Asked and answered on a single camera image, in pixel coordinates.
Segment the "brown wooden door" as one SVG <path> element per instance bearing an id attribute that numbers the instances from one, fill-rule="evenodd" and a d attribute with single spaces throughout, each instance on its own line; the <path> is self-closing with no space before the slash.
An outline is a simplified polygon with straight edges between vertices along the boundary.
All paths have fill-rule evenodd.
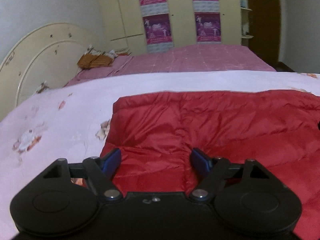
<path id="1" fill-rule="evenodd" d="M 248 46 L 272 67 L 278 63 L 280 47 L 280 0 L 248 0 L 249 34 L 253 36 Z"/>

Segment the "lower left purple poster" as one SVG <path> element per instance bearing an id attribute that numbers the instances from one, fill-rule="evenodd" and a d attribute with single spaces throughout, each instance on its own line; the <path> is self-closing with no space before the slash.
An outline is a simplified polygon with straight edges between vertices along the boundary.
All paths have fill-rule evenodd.
<path id="1" fill-rule="evenodd" d="M 144 16 L 143 23 L 148 53 L 163 53 L 174 46 L 169 14 Z"/>

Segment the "pink checked bed sheet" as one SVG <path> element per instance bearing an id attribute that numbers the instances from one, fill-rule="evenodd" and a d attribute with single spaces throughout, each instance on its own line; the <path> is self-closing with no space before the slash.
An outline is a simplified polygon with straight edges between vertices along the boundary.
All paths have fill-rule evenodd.
<path id="1" fill-rule="evenodd" d="M 245 46 L 224 44 L 195 44 L 172 48 L 164 53 L 138 56 L 120 55 L 110 66 L 81 70 L 66 86 L 105 77 L 177 72 L 212 72 L 227 70 L 275 69 Z"/>

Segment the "pink floral quilt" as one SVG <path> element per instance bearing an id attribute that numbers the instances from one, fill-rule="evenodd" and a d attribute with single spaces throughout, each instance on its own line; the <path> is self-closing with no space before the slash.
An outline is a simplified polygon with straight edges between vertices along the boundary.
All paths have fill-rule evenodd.
<path id="1" fill-rule="evenodd" d="M 102 156 L 120 98 L 163 92 L 295 90 L 319 97 L 319 75 L 229 70 L 132 74 L 51 89 L 25 100 L 1 122 L 1 239 L 17 235 L 12 198 L 59 158 Z"/>

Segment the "red puffer jacket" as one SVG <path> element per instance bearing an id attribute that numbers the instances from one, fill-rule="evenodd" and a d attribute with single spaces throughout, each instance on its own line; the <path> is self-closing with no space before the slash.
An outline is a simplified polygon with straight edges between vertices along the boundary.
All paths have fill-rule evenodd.
<path id="1" fill-rule="evenodd" d="M 163 92 L 120 98 L 101 155 L 121 150 L 122 192 L 190 192 L 199 148 L 233 163 L 255 159 L 302 201 L 295 232 L 319 239 L 319 97 L 295 90 Z"/>

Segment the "lower right purple poster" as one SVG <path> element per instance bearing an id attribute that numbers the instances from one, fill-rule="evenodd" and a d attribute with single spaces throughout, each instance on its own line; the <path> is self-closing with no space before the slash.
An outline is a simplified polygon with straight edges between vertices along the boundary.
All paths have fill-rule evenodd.
<path id="1" fill-rule="evenodd" d="M 219 12 L 196 12 L 197 42 L 221 42 L 221 21 Z"/>

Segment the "cream yellow wardrobe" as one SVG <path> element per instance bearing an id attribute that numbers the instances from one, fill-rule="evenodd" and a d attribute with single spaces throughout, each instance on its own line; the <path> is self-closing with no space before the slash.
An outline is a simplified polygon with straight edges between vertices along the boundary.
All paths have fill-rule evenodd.
<path id="1" fill-rule="evenodd" d="M 148 53 L 139 0 L 99 0 L 108 47 Z M 221 42 L 197 42 L 193 0 L 167 0 L 173 47 L 193 44 L 232 44 L 242 41 L 240 0 L 219 0 Z"/>

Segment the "cream wooden headboard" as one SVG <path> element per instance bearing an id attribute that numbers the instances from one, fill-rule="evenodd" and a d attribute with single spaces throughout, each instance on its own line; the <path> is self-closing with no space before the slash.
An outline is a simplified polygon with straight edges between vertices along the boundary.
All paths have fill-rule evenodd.
<path id="1" fill-rule="evenodd" d="M 89 46 L 105 45 L 70 23 L 45 25 L 18 41 L 1 63 L 1 118 L 42 87 L 63 87 L 79 72 L 77 62 Z"/>

